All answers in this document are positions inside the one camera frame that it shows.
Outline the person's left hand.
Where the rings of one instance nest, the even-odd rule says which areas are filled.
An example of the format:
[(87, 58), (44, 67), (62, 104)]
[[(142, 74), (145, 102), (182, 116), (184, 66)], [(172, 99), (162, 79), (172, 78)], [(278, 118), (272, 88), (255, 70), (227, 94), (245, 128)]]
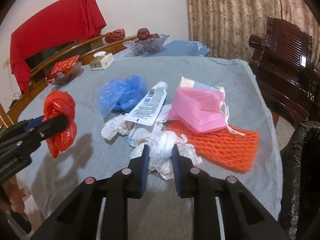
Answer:
[(18, 188), (16, 176), (11, 177), (4, 183), (4, 190), (9, 200), (1, 198), (1, 210), (23, 213), (25, 209), (23, 201), (24, 193)]

